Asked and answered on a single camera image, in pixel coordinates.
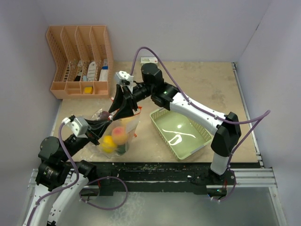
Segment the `yellow lemon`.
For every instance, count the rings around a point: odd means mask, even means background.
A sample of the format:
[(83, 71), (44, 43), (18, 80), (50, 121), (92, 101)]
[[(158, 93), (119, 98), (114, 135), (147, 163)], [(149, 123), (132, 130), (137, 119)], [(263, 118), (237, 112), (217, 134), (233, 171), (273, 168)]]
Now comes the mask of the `yellow lemon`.
[(104, 136), (100, 145), (101, 145), (101, 149), (105, 153), (112, 153), (118, 147), (118, 145), (114, 143), (112, 136), (110, 136), (110, 135)]

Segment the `clear zip top bag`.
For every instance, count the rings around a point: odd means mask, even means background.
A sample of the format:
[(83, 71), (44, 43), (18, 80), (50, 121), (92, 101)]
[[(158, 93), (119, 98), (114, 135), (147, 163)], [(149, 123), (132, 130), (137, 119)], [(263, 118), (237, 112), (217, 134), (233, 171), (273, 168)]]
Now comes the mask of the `clear zip top bag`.
[(142, 107), (139, 106), (133, 116), (113, 121), (98, 139), (99, 145), (90, 144), (88, 149), (95, 156), (111, 158), (124, 155), (129, 150), (132, 139), (136, 137), (141, 110)]

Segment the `peach fruit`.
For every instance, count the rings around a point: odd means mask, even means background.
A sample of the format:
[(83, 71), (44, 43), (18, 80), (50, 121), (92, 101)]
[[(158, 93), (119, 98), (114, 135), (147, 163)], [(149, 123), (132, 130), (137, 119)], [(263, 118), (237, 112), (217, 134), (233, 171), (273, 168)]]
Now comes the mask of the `peach fruit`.
[(115, 127), (111, 132), (112, 139), (115, 144), (123, 145), (128, 140), (128, 133), (126, 128), (122, 126)]

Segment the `green avocado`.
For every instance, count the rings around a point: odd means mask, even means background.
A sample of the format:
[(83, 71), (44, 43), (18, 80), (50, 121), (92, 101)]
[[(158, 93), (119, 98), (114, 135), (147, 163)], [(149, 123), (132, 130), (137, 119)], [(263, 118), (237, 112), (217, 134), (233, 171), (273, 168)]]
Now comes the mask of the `green avocado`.
[(116, 149), (116, 153), (118, 156), (124, 155), (129, 149), (129, 144), (125, 143), (123, 145), (119, 145)]

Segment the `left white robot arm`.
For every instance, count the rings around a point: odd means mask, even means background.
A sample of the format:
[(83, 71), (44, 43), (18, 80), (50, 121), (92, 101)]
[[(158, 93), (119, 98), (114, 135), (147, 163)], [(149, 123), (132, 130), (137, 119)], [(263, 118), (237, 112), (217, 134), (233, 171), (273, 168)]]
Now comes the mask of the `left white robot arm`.
[(50, 136), (41, 142), (35, 193), (23, 225), (59, 224), (63, 212), (82, 188), (97, 179), (94, 164), (85, 160), (76, 163), (72, 157), (88, 143), (99, 144), (111, 123), (109, 119), (92, 121), (72, 115), (63, 119), (57, 137)]

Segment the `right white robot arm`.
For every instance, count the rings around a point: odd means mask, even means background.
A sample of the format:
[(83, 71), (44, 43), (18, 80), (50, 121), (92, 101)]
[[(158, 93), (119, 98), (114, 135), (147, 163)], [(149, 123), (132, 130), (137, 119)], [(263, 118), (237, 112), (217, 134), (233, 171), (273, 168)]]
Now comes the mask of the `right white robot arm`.
[(164, 81), (163, 73), (154, 63), (141, 67), (142, 82), (134, 81), (124, 71), (115, 73), (116, 94), (109, 109), (113, 120), (134, 115), (138, 102), (150, 97), (155, 105), (182, 114), (203, 126), (213, 135), (211, 149), (214, 152), (209, 179), (214, 184), (225, 180), (230, 155), (241, 137), (238, 116), (230, 112), (214, 111), (186, 96), (180, 88)]

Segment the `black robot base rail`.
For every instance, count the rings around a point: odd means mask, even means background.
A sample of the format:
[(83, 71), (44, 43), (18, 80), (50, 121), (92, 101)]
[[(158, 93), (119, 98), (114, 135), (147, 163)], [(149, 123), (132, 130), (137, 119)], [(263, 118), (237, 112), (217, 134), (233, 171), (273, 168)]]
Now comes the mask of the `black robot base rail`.
[(236, 183), (233, 171), (228, 169), (219, 176), (207, 163), (80, 161), (76, 165), (90, 186), (99, 187), (100, 196), (129, 191), (224, 197), (226, 187)]

